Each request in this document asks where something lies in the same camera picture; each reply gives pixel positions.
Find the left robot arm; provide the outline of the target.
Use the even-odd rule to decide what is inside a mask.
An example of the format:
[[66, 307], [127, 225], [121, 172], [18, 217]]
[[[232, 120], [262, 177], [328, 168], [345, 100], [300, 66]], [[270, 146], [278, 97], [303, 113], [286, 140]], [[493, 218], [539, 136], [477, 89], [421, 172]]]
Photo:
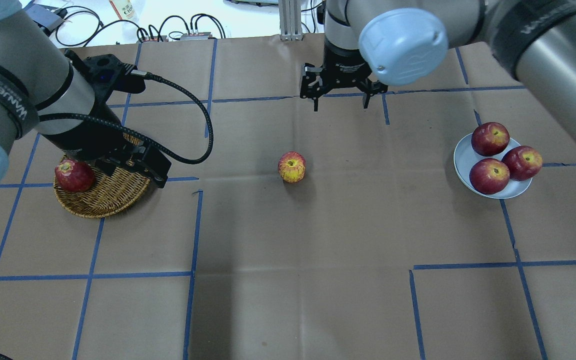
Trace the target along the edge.
[[171, 163], [149, 140], [133, 145], [106, 102], [144, 91], [144, 71], [114, 55], [59, 51], [16, 0], [0, 0], [0, 183], [14, 141], [36, 130], [68, 157], [117, 167], [162, 188]]

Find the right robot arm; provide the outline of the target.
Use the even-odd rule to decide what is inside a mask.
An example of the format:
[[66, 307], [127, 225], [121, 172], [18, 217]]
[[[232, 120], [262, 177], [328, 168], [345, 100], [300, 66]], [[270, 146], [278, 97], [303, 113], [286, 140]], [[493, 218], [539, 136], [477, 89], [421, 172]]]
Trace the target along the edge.
[[364, 106], [432, 73], [448, 50], [486, 43], [576, 142], [576, 0], [327, 0], [324, 61], [300, 96], [357, 88]]

